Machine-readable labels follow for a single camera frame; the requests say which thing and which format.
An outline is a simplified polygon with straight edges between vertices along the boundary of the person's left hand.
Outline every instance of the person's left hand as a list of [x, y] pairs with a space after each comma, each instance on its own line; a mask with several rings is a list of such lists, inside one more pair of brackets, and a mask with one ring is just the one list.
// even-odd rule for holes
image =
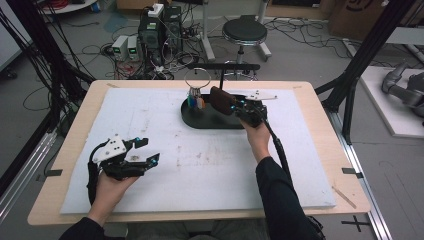
[[138, 177], [131, 177], [118, 181], [102, 172], [97, 183], [96, 200], [91, 206], [88, 218], [103, 226], [115, 206], [121, 201], [125, 191], [137, 179]]

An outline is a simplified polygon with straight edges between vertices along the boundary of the stool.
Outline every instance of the stool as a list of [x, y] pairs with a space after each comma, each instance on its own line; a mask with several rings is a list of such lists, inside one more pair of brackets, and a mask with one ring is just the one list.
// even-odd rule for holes
[[[237, 64], [244, 63], [243, 62], [243, 47], [244, 46], [257, 46], [263, 43], [267, 36], [267, 29], [264, 25], [257, 22], [255, 20], [255, 16], [241, 16], [239, 19], [233, 19], [224, 24], [222, 27], [222, 35], [226, 40], [231, 43], [240, 45], [240, 48], [237, 52], [237, 60], [236, 61], [227, 61], [235, 62]], [[242, 71], [234, 71], [234, 73], [225, 74], [236, 76], [236, 79], [239, 76], [244, 76], [253, 80], [257, 80], [256, 71], [253, 71], [253, 77], [247, 74], [248, 72]]]

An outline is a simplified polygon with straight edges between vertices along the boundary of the round stool seat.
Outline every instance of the round stool seat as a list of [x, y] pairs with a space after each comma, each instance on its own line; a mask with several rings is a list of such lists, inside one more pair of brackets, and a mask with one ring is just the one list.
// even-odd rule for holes
[[230, 42], [254, 46], [265, 41], [267, 29], [255, 20], [240, 18], [226, 22], [222, 27], [222, 33]]

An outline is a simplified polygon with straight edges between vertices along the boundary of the wooden table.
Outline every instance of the wooden table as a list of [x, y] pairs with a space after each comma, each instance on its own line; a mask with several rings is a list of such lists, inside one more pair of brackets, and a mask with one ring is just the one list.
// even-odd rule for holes
[[[209, 86], [219, 86], [213, 81]], [[52, 169], [63, 169], [62, 175], [48, 177], [28, 216], [31, 225], [69, 224], [83, 214], [60, 214], [74, 165], [84, 147], [88, 132], [99, 112], [109, 88], [186, 88], [184, 81], [95, 81], [84, 99], [74, 123], [63, 143]], [[304, 115], [316, 150], [333, 189], [337, 206], [327, 209], [306, 209], [307, 215], [366, 213], [370, 204], [355, 174], [344, 174], [342, 168], [351, 164], [310, 83], [280, 81], [227, 81], [224, 89], [292, 89]], [[143, 222], [172, 220], [209, 220], [231, 218], [263, 218], [263, 210], [196, 211], [113, 214], [109, 222]]]

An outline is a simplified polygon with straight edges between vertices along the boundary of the black sleeve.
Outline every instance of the black sleeve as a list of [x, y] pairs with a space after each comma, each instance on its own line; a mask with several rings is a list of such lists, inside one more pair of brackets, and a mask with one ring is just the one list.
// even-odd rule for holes
[[286, 173], [272, 157], [258, 164], [256, 180], [272, 240], [320, 239], [305, 216]]
[[95, 221], [89, 218], [82, 218], [79, 222], [72, 225], [59, 240], [78, 239], [78, 240], [103, 240], [104, 230]]

